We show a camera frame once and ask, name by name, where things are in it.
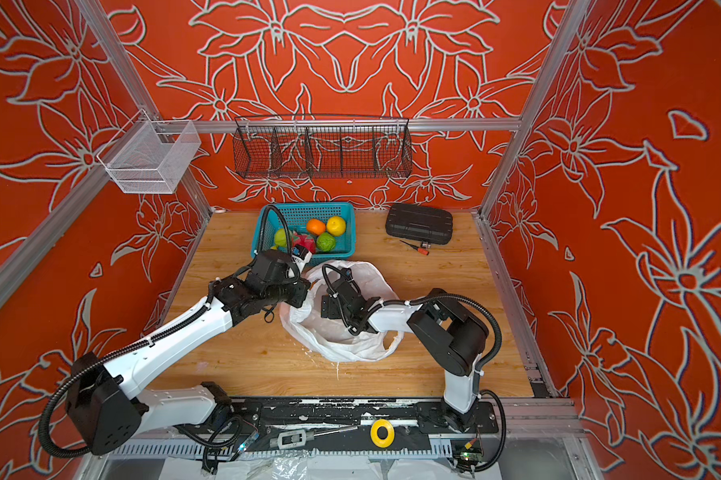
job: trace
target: screwdriver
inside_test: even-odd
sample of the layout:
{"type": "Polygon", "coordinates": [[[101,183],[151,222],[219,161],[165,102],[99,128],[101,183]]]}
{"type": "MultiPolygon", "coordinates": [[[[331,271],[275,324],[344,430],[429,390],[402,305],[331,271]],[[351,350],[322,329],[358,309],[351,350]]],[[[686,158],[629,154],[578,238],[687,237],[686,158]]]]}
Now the screwdriver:
{"type": "Polygon", "coordinates": [[[410,246],[411,248],[413,248],[414,250],[416,250],[417,252],[419,252],[422,255],[430,255],[430,251],[428,249],[422,248],[421,246],[409,244],[408,242],[404,242],[403,240],[401,240],[401,242],[410,246]]]}

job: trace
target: wooden floor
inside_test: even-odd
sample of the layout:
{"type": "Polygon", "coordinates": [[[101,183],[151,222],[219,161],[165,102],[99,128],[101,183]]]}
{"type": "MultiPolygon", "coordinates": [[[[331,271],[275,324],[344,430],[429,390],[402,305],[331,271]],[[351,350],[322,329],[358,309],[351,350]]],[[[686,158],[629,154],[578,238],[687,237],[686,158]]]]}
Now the wooden floor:
{"type": "MultiPolygon", "coordinates": [[[[208,282],[250,262],[257,213],[212,216],[168,318],[194,305],[208,282]]],[[[468,296],[488,308],[502,326],[499,355],[485,368],[481,387],[500,396],[533,396],[470,214],[454,214],[448,245],[422,256],[385,233],[385,213],[356,212],[352,260],[374,264],[402,299],[433,287],[468,296]]],[[[489,346],[493,336],[488,339],[489,346]]],[[[379,362],[331,363],[309,352],[280,324],[262,314],[196,348],[154,380],[153,389],[183,389],[217,382],[231,396],[441,396],[443,369],[413,333],[379,362]]]]}

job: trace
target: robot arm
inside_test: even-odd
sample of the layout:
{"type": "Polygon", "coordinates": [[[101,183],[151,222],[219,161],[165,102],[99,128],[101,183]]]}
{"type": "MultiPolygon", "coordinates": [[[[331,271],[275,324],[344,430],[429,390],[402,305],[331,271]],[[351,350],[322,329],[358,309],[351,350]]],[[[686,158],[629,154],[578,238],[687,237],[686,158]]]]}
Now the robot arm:
{"type": "MultiPolygon", "coordinates": [[[[190,310],[130,346],[99,359],[88,353],[76,360],[70,378],[49,399],[39,423],[39,440],[52,456],[71,458],[115,450],[136,433],[182,424],[212,424],[231,414],[230,399],[213,382],[193,389],[154,392],[146,386],[161,372],[206,340],[238,325],[278,302],[301,306],[310,283],[299,276],[310,260],[301,246],[292,255],[264,250],[248,266],[210,284],[207,297],[190,310]],[[249,270],[245,280],[238,276],[249,270]],[[86,442],[69,450],[51,440],[48,423],[67,393],[68,416],[86,442]]],[[[479,304],[434,289],[412,301],[366,300],[352,281],[350,269],[338,270],[329,285],[321,314],[342,319],[354,335],[398,330],[413,332],[446,370],[443,418],[454,429],[471,425],[478,398],[481,368],[501,345],[496,321],[479,304]],[[489,331],[461,302],[479,310],[494,330],[492,351],[480,357],[489,331]],[[441,323],[451,320],[448,328],[441,323]]]]}
{"type": "Polygon", "coordinates": [[[353,335],[388,330],[413,332],[445,370],[444,418],[456,430],[468,427],[475,400],[479,398],[481,369],[501,345],[501,331],[491,314],[478,303],[441,289],[432,289],[426,297],[411,301],[382,302],[378,297],[366,300],[354,284],[351,269],[333,266],[323,269],[329,294],[321,300],[321,316],[341,319],[353,335]],[[329,281],[328,270],[338,273],[339,278],[329,281]],[[489,330],[463,302],[477,308],[492,325],[495,346],[483,358],[481,352],[489,330]],[[447,320],[451,320],[451,324],[444,329],[441,324],[447,320]]]}
{"type": "MultiPolygon", "coordinates": [[[[303,246],[296,246],[292,255],[265,250],[236,274],[212,282],[207,297],[144,339],[104,359],[88,353],[76,360],[68,384],[60,387],[52,400],[67,390],[68,416],[87,447],[75,451],[60,448],[41,428],[44,449],[54,456],[77,456],[71,452],[82,455],[87,451],[102,455],[136,433],[187,423],[198,425],[215,412],[227,415],[229,405],[220,400],[226,395],[214,383],[168,392],[145,387],[196,346],[249,316],[262,310],[272,315],[268,307],[279,302],[301,306],[310,283],[299,275],[310,257],[303,246]],[[238,278],[245,271],[245,280],[238,278]]],[[[43,416],[48,411],[50,417],[55,404],[49,401],[43,416]]],[[[41,427],[45,425],[43,416],[41,427]]]]}

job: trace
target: wall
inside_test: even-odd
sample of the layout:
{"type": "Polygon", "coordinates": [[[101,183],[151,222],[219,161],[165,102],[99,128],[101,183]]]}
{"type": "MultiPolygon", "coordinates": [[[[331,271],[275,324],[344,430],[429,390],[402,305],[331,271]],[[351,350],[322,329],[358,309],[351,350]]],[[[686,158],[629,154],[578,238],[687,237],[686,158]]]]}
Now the wall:
{"type": "MultiPolygon", "coordinates": [[[[135,113],[75,4],[0,1],[0,265],[92,169],[135,113]]],[[[0,479],[71,478],[36,439],[46,399],[86,352],[158,321],[202,226],[184,187],[107,184],[0,311],[0,479]]],[[[57,443],[79,445],[63,410],[57,443]]]]}
{"type": "Polygon", "coordinates": [[[593,4],[492,228],[605,476],[721,478],[721,0],[593,4]]]}
{"type": "MultiPolygon", "coordinates": [[[[201,226],[181,186],[175,195],[126,195],[111,182],[1,309],[0,479],[72,477],[75,466],[37,441],[46,399],[80,356],[152,330],[201,226]]],[[[52,437],[82,446],[63,413],[52,437]]]]}
{"type": "MultiPolygon", "coordinates": [[[[520,114],[566,3],[103,0],[164,118],[264,114],[495,118],[520,114]]],[[[481,203],[507,132],[416,135],[405,180],[244,180],[229,135],[192,171],[212,205],[481,203]]]]}
{"type": "Polygon", "coordinates": [[[136,111],[74,5],[0,1],[0,265],[136,111]]]}

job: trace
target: black case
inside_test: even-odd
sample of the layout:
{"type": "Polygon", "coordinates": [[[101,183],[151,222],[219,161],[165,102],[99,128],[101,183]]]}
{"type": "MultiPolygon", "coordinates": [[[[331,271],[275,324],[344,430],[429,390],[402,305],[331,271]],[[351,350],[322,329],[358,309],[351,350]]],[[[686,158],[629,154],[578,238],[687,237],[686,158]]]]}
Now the black case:
{"type": "Polygon", "coordinates": [[[445,245],[451,241],[453,217],[432,206],[393,204],[385,230],[387,235],[445,245]]]}

